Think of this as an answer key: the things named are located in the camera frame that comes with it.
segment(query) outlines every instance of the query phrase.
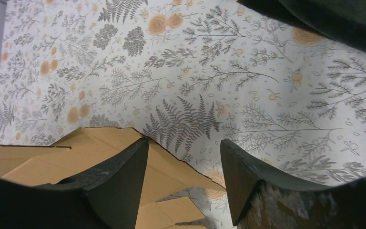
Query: gray fern leaf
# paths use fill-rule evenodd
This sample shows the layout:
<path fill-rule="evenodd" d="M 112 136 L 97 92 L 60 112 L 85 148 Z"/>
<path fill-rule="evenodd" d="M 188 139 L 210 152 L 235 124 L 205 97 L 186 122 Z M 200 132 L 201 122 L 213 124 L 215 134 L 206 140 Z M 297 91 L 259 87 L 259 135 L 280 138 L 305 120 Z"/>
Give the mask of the gray fern leaf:
<path fill-rule="evenodd" d="M 183 98 L 178 99 L 183 109 L 163 99 L 163 109 L 156 107 L 156 116 L 150 114 L 151 121 L 143 132 L 160 144 L 166 144 L 166 148 L 170 148 L 174 141 L 175 152 L 184 143 L 186 152 L 189 152 L 199 137 L 206 135 L 211 139 L 211 130 L 219 132 L 220 123 L 216 121 L 214 103 L 207 109 L 201 95 L 198 108 Z"/>
<path fill-rule="evenodd" d="M 11 125 L 15 121 L 15 115 L 13 114 L 13 106 L 9 102 L 9 106 L 2 103 L 0 106 L 0 133 L 5 132 L 8 125 Z"/>
<path fill-rule="evenodd" d="M 89 122 L 89 126 L 91 127 L 120 127 L 120 124 L 117 121 L 109 120 L 109 118 L 105 117 L 104 114 L 94 115 Z"/>
<path fill-rule="evenodd" d="M 135 12 L 143 4 L 148 5 L 148 0 L 106 0 L 106 8 L 102 9 L 98 21 L 119 22 L 122 18 L 124 23 L 127 16 L 130 15 L 130 19 L 134 18 Z"/>

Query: cardboard box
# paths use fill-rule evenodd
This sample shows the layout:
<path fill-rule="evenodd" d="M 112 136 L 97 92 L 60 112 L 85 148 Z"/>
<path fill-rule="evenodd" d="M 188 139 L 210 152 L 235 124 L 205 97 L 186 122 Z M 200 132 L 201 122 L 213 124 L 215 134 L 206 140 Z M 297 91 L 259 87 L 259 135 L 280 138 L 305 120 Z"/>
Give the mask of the cardboard box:
<path fill-rule="evenodd" d="M 132 128 L 79 128 L 52 146 L 0 146 L 0 177 L 36 186 L 56 184 L 119 153 L 141 138 Z M 188 198 L 158 200 L 188 187 L 225 189 L 150 141 L 136 229 L 205 229 L 176 226 L 201 220 L 204 215 Z"/>

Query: botanical pattern paper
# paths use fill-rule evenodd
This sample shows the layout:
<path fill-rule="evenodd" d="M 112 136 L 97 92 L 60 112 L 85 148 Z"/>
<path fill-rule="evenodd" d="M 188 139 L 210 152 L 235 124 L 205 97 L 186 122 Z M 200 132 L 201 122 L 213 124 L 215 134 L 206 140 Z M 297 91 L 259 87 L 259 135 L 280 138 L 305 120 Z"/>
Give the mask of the botanical pattern paper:
<path fill-rule="evenodd" d="M 328 185 L 366 176 L 366 54 L 232 0 L 10 0 L 0 144 L 132 126 L 224 185 L 219 142 Z M 224 192 L 191 187 L 210 229 Z"/>

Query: dark fabric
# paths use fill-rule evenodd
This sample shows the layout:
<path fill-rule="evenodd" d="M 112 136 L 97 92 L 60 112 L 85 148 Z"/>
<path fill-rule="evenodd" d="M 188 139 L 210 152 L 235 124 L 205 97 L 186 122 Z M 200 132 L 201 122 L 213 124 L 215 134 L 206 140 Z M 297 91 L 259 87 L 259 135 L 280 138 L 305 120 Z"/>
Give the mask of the dark fabric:
<path fill-rule="evenodd" d="M 366 0 L 239 0 L 267 17 L 366 52 Z"/>

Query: dark green object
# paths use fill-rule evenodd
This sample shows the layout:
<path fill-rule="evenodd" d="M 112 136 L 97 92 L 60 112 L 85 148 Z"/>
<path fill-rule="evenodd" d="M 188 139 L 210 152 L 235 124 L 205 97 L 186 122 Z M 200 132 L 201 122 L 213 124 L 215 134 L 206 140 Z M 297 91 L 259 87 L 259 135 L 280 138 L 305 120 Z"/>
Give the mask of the dark green object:
<path fill-rule="evenodd" d="M 287 174 L 221 141 L 232 222 L 238 229 L 366 229 L 366 178 L 329 187 Z"/>
<path fill-rule="evenodd" d="M 366 52 L 366 0 L 238 0 L 270 18 Z"/>
<path fill-rule="evenodd" d="M 0 179 L 0 229 L 135 229 L 148 147 L 141 138 L 55 185 Z"/>

